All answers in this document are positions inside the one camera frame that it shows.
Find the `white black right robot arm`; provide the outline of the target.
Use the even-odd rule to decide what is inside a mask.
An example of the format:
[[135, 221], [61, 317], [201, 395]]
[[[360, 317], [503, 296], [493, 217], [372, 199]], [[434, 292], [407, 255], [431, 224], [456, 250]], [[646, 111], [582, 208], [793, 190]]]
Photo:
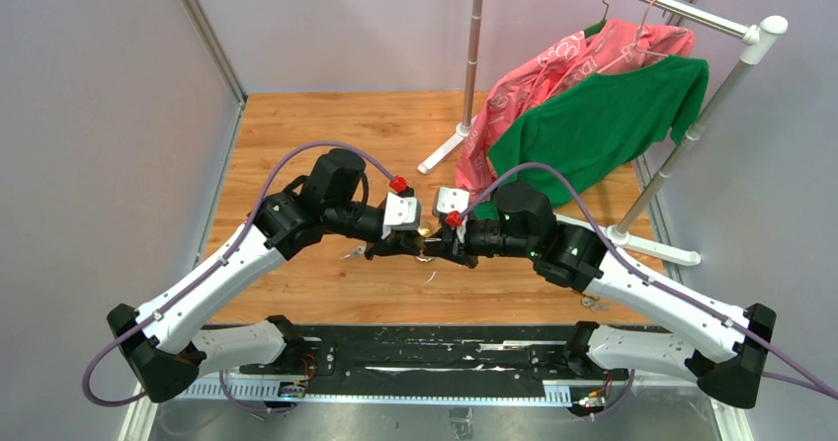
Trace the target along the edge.
[[590, 298], [620, 303], [662, 326], [660, 332], [579, 321], [558, 358], [570, 375], [589, 379], [640, 370], [692, 382], [707, 396], [755, 406], [776, 314], [685, 289], [582, 225], [559, 221], [547, 197], [523, 182], [501, 187], [496, 220], [467, 218], [462, 189], [437, 191], [440, 229], [428, 254], [473, 268], [481, 257], [526, 258], [547, 282]]

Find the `large brass padlock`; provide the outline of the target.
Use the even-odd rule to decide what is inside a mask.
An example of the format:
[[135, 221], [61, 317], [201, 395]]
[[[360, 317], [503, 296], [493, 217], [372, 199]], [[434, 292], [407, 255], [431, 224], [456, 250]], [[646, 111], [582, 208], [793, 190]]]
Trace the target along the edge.
[[418, 256], [415, 259], [420, 263], [430, 263], [437, 258], [435, 247], [438, 245], [439, 229], [427, 222], [423, 222], [418, 228], [418, 233], [422, 236], [423, 242]]

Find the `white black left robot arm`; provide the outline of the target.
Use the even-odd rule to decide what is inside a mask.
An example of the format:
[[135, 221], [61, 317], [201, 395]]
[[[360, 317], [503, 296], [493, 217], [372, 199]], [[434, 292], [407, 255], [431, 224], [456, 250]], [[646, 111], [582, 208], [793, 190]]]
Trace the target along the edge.
[[302, 362], [302, 338], [284, 317], [226, 329], [205, 325], [324, 235], [360, 240], [375, 256], [419, 254], [421, 206], [406, 180], [357, 148], [328, 147], [308, 174], [280, 192], [263, 188], [245, 222], [169, 290], [137, 308], [110, 310], [110, 347], [120, 350], [151, 401], [168, 401], [207, 374], [242, 365], [294, 373]]

